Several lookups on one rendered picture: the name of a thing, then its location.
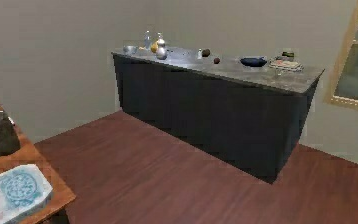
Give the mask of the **wooden framed window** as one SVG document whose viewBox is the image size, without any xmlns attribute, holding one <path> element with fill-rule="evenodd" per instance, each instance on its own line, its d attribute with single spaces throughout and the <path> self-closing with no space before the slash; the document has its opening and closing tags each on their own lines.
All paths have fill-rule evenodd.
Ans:
<svg viewBox="0 0 358 224">
<path fill-rule="evenodd" d="M 329 75 L 324 102 L 358 111 L 358 0 Z"/>
</svg>

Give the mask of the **dark blue bowl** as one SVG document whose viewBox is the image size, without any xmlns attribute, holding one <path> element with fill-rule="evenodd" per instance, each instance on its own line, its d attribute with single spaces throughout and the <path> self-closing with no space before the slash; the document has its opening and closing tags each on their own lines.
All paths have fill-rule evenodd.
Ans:
<svg viewBox="0 0 358 224">
<path fill-rule="evenodd" d="M 263 58 L 241 58 L 240 62 L 248 67 L 263 67 L 267 63 Z"/>
</svg>

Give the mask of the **black counter with grey top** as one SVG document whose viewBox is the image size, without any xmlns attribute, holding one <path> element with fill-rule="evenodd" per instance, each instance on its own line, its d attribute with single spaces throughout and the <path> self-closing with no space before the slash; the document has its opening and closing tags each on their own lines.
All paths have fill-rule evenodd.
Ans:
<svg viewBox="0 0 358 224">
<path fill-rule="evenodd" d="M 250 68 L 172 47 L 112 53 L 122 110 L 272 183 L 297 145 L 323 69 Z M 220 58 L 214 64 L 214 58 Z"/>
</svg>

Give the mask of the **white and blue book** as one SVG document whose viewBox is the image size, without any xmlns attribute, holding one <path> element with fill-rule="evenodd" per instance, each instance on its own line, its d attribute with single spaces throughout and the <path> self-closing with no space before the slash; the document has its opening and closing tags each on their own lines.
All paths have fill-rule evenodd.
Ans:
<svg viewBox="0 0 358 224">
<path fill-rule="evenodd" d="M 43 208 L 53 187 L 35 164 L 16 166 L 0 174 L 0 224 L 19 224 Z"/>
</svg>

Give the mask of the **dark grey pot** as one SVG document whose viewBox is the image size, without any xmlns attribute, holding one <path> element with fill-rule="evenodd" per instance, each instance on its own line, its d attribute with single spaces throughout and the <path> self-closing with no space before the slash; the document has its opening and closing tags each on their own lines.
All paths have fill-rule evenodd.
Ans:
<svg viewBox="0 0 358 224">
<path fill-rule="evenodd" d="M 0 112 L 0 156 L 8 156 L 21 148 L 18 135 L 5 112 Z"/>
</svg>

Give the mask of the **brown wooden table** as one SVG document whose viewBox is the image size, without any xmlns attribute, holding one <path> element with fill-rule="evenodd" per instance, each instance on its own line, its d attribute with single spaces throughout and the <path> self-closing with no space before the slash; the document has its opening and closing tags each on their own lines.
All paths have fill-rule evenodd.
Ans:
<svg viewBox="0 0 358 224">
<path fill-rule="evenodd" d="M 20 129 L 14 124 L 13 126 L 18 135 L 21 148 L 11 155 L 0 156 L 0 174 L 19 165 L 35 164 L 53 187 L 52 196 L 48 203 L 37 212 L 20 221 L 19 224 L 42 224 L 43 222 L 48 224 L 71 224 L 66 212 L 66 206 L 75 199 L 75 194 L 28 138 L 20 133 Z"/>
</svg>

